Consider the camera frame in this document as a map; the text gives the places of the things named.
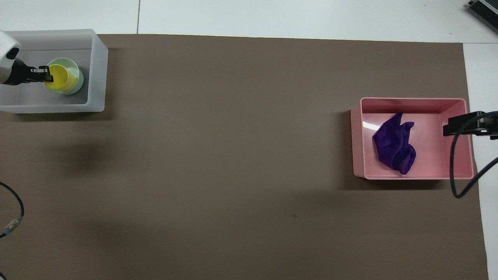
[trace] white table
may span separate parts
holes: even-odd
[[[0,0],[0,29],[92,28],[100,34],[461,42],[470,109],[495,111],[498,110],[498,95],[494,92],[498,88],[498,34],[465,11],[465,3],[465,0]],[[498,155],[498,141],[474,137],[474,154],[481,169]],[[479,181],[491,280],[498,280],[497,181],[496,169]]]

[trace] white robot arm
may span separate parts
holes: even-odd
[[[18,85],[31,82],[53,82],[48,66],[38,69],[17,58],[21,44],[12,36],[0,30],[0,84]]]

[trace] brown mat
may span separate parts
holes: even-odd
[[[461,44],[101,38],[104,112],[0,114],[9,279],[487,279],[477,188],[352,167],[361,97],[467,99]]]

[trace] purple cloth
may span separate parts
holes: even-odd
[[[377,146],[379,161],[392,170],[407,174],[416,156],[415,149],[408,143],[414,122],[400,125],[401,115],[403,113],[396,113],[394,117],[383,123],[373,135],[373,140]]]

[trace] pink plastic bin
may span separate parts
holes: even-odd
[[[414,122],[409,143],[417,157],[407,175],[391,170],[377,158],[372,136],[397,112],[403,112],[401,123]],[[450,147],[453,136],[443,136],[448,118],[467,113],[460,98],[362,98],[351,110],[353,169],[358,177],[371,180],[449,179]],[[470,137],[458,137],[455,150],[455,178],[474,177]]]

